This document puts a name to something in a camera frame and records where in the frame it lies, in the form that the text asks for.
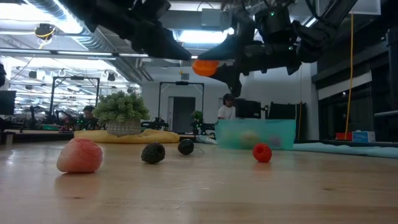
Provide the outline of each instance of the computer monitor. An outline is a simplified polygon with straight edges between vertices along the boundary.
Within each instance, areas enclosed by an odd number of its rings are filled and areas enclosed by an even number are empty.
[[[17,91],[0,91],[0,115],[14,115]]]
[[[261,119],[261,103],[244,99],[235,99],[235,117]]]

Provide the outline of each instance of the blue mat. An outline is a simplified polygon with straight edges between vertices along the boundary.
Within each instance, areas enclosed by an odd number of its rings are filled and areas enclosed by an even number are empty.
[[[291,150],[398,159],[398,148],[396,147],[350,147],[333,146],[323,143],[306,143],[294,144],[293,149]]]

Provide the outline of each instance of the orange object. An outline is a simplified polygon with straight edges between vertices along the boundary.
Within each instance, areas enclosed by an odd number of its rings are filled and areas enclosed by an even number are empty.
[[[349,140],[349,141],[353,140],[353,133],[347,133],[347,138],[345,137],[346,133],[336,133],[336,140]]]
[[[102,150],[93,141],[83,138],[70,140],[58,157],[57,168],[61,172],[91,173],[102,163]]]
[[[219,64],[217,60],[195,60],[192,69],[197,75],[210,77],[216,73]]]
[[[269,162],[272,157],[272,151],[267,144],[259,143],[253,148],[253,156],[259,162]]]

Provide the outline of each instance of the black ball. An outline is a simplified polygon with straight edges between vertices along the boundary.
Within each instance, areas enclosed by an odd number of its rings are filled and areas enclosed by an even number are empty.
[[[183,155],[189,155],[193,152],[193,142],[189,139],[184,139],[178,144],[178,151]]]
[[[165,149],[162,144],[157,142],[148,144],[144,150],[142,150],[141,159],[149,164],[156,164],[165,157]]]

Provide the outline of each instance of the red box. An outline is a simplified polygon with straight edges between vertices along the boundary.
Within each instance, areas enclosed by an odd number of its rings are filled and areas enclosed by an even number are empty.
[[[352,141],[353,140],[353,133],[347,133],[347,139],[344,139],[345,133],[336,133],[336,140],[346,140]]]

